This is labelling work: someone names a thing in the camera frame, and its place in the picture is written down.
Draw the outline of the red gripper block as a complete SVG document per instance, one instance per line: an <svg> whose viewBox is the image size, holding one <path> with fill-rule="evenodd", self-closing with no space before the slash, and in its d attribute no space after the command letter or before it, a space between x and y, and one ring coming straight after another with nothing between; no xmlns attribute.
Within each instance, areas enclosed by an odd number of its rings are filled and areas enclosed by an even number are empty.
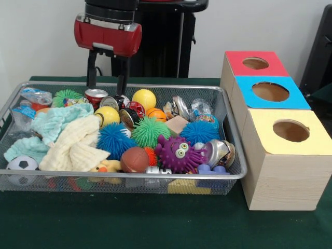
<svg viewBox="0 0 332 249"><path fill-rule="evenodd" d="M129 58L137 53L142 40L142 26L138 23L122 24L101 21L78 14L74 23L74 37L77 45L90 49L87 64L87 87L96 86L95 61L97 52L93 49L112 51L121 56L117 94L124 95L129 78Z"/></svg>

